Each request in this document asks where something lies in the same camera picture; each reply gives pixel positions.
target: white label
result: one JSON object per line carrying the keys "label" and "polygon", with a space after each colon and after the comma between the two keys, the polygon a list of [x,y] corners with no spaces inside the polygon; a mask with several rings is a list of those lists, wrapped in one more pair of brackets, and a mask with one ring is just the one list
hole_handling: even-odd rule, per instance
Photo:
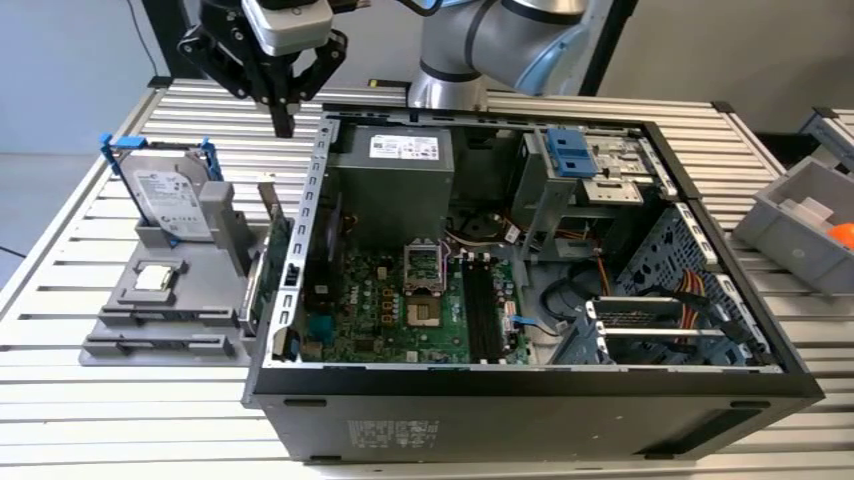
{"label": "white label", "polygon": [[516,225],[510,225],[510,228],[508,229],[508,233],[505,234],[505,240],[508,240],[509,243],[517,243],[521,233],[522,233],[522,230],[520,230],[520,228]]}
{"label": "white label", "polygon": [[357,448],[433,448],[438,420],[349,420],[350,442]]}
{"label": "white label", "polygon": [[440,160],[440,139],[437,137],[374,135],[370,156],[371,158],[400,158],[402,160]]}
{"label": "white label", "polygon": [[210,237],[209,225],[193,191],[193,183],[181,173],[137,170],[137,181],[161,228],[178,238]]}

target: gray floor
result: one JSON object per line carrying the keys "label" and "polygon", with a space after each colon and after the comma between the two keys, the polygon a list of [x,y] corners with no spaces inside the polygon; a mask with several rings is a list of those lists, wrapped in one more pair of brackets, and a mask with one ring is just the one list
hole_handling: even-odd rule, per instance
{"label": "gray floor", "polygon": [[[0,246],[30,252],[97,155],[0,153]],[[21,262],[0,250],[0,287]]]}

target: aluminum extrusion table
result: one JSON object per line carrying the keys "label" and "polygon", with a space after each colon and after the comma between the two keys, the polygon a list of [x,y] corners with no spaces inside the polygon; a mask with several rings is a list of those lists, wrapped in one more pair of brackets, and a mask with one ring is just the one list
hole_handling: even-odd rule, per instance
{"label": "aluminum extrusion table", "polygon": [[[211,137],[237,209],[262,220],[253,183],[274,173],[286,210],[298,205],[318,102],[404,105],[398,89],[327,90],[298,115],[295,138],[273,136],[266,113],[214,83],[151,89],[118,134],[197,142]],[[738,116],[709,103],[490,94],[490,110],[658,123],[732,230],[752,195],[782,172]],[[103,160],[93,166],[0,294],[0,478],[358,478],[572,476],[693,480],[854,478],[854,297],[813,293],[733,241],[760,292],[828,398],[693,462],[395,464],[306,467],[287,460],[263,413],[243,409],[246,369],[78,365],[79,345],[135,247],[138,212]],[[605,470],[582,469],[602,467]]]}

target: wire bundle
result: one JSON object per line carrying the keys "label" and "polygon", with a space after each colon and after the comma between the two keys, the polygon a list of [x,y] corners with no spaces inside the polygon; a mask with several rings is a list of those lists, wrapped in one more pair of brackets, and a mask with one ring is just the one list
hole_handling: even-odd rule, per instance
{"label": "wire bundle", "polygon": [[[702,277],[689,269],[682,270],[682,281],[680,282],[678,292],[692,293],[706,296],[706,282]],[[688,305],[682,304],[682,319],[680,320],[680,328],[694,329],[697,325],[697,317],[700,313]]]}

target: gray plastic tray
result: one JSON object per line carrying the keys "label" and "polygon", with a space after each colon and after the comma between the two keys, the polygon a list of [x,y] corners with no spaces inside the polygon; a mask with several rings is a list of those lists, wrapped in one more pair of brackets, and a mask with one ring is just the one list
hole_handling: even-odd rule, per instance
{"label": "gray plastic tray", "polygon": [[822,293],[854,293],[854,251],[827,233],[854,222],[854,179],[808,158],[754,198],[736,237]]}

